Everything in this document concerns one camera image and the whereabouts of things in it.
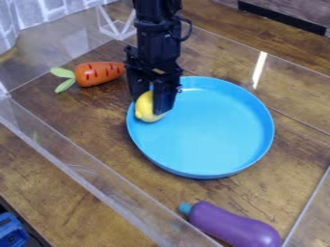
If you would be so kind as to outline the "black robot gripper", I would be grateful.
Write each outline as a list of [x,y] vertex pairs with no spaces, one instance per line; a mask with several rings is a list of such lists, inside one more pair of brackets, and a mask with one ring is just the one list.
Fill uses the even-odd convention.
[[154,114],[170,111],[181,91],[182,0],[133,0],[137,46],[126,47],[127,79],[133,100],[154,81]]

